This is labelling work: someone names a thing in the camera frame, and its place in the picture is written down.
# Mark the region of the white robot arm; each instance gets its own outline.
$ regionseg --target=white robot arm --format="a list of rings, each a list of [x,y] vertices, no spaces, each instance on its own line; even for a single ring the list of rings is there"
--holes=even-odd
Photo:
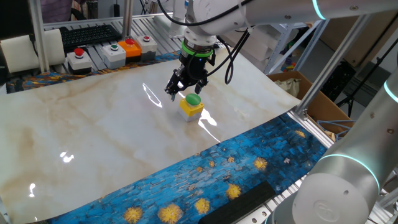
[[[165,13],[160,0],[157,1]],[[397,0],[189,0],[185,22],[165,14],[174,23],[187,26],[180,57],[182,66],[175,70],[165,91],[172,99],[193,85],[196,93],[200,92],[208,83],[207,77],[217,69],[209,73],[205,69],[206,62],[212,63],[209,56],[215,55],[215,35],[254,25],[316,21],[393,9],[398,9]]]
[[[182,65],[174,70],[165,91],[173,99],[178,91],[196,84],[195,91],[200,92],[213,73],[206,71],[205,63],[212,63],[215,35],[259,24],[315,21],[392,9],[398,9],[397,0],[190,0]],[[397,113],[398,70],[351,131],[327,150],[300,190],[283,201],[266,224],[365,223],[398,163]]]

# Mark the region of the green ring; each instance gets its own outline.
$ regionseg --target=green ring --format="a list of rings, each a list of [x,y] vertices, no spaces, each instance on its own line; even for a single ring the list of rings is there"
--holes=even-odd
[[[190,49],[188,49],[187,46],[185,46],[184,42],[182,42],[182,50],[185,51],[186,53],[188,53],[189,55],[195,54],[195,52],[191,51]],[[195,55],[195,57],[209,57],[210,55],[212,55],[212,53],[213,53],[213,50],[211,50],[210,52],[205,53],[205,54],[197,53]]]

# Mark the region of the green button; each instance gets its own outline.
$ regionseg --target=green button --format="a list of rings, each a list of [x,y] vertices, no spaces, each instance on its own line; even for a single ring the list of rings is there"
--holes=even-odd
[[[191,104],[192,106],[196,106],[201,102],[200,96],[194,93],[188,94],[185,100],[187,101],[187,103]]]

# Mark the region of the cable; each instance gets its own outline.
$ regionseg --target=cable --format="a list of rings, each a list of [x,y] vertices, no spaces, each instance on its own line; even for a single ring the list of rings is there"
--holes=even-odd
[[[242,43],[243,39],[245,38],[247,32],[245,32],[245,34],[242,35],[242,37],[239,39],[238,43],[236,44],[235,48],[232,50],[231,55],[228,55],[221,64],[219,64],[213,71],[211,71],[209,74],[207,74],[207,76],[209,77],[210,75],[214,74],[215,72],[217,72],[217,70],[219,70],[224,64],[225,62],[232,58],[232,54],[236,51],[237,47]]]
[[[242,49],[244,43],[246,43],[246,41],[248,40],[249,36],[250,36],[250,33],[248,32],[248,33],[246,34],[246,36],[244,37],[243,41],[241,42],[241,44],[239,45],[239,47],[236,49],[236,52],[235,52],[233,58],[231,59],[229,65],[228,65],[228,68],[226,69],[226,73],[225,73],[225,84],[227,84],[227,85],[228,85],[228,84],[231,82],[231,80],[232,80],[232,76],[233,76],[233,72],[234,72],[234,71],[233,71],[233,70],[234,70],[234,68],[233,68],[233,63],[234,63],[234,61],[235,61],[235,58],[236,58],[236,56],[238,56],[239,51],[241,51],[241,49]],[[228,79],[228,81],[227,81],[227,77],[228,77],[229,70],[231,70],[231,75],[229,76],[229,79]]]
[[[141,3],[141,6],[142,6],[141,15],[142,15],[142,13],[144,13],[144,15],[146,15],[146,10],[145,10],[145,5],[144,5],[144,3],[142,2],[142,0],[139,0],[139,2]]]
[[[225,79],[224,79],[225,84],[228,85],[231,82],[232,76],[233,76],[233,73],[234,73],[234,64],[233,64],[233,60],[231,58],[232,53],[231,53],[231,51],[229,49],[228,44],[226,44],[226,42],[220,36],[217,36],[217,39],[220,40],[220,42],[226,47],[226,50],[228,51],[228,55],[229,55],[230,63],[228,65],[228,68],[229,68],[229,66],[231,66],[231,75],[228,78],[228,69],[227,69],[227,71],[225,73]]]
[[[244,0],[244,1],[242,2],[242,6],[244,6],[245,4],[247,4],[247,3],[251,2],[251,1],[253,1],[253,0]],[[200,26],[200,25],[203,25],[203,24],[207,24],[207,23],[213,22],[213,21],[215,21],[215,20],[217,20],[217,19],[219,19],[219,18],[221,18],[221,17],[224,17],[224,16],[228,15],[229,13],[231,13],[231,12],[233,12],[233,11],[235,11],[235,10],[237,10],[237,9],[239,8],[239,6],[236,5],[236,6],[232,7],[231,9],[228,9],[227,11],[225,11],[225,12],[223,12],[223,13],[221,13],[221,14],[218,14],[217,16],[212,17],[212,18],[210,18],[210,19],[207,19],[207,20],[205,20],[205,21],[186,23],[186,22],[176,21],[175,19],[171,18],[171,17],[167,14],[166,10],[163,8],[162,3],[160,2],[160,0],[157,0],[157,4],[159,5],[160,10],[163,12],[163,14],[164,14],[170,21],[174,22],[175,24],[181,25],[181,26]]]
[[[34,34],[29,34],[29,39],[32,42],[33,50],[35,51],[36,56],[39,56],[39,54],[37,53],[37,50],[36,50],[36,45],[35,45],[35,41],[36,41],[35,35]]]

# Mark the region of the white marble surface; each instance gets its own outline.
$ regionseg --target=white marble surface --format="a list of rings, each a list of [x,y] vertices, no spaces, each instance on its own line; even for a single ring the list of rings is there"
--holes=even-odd
[[[179,65],[0,96],[0,196],[13,223],[69,212],[299,103],[239,55],[232,82],[224,84],[226,67],[211,76],[200,120],[186,123],[177,108],[194,87],[174,102],[164,92]]]

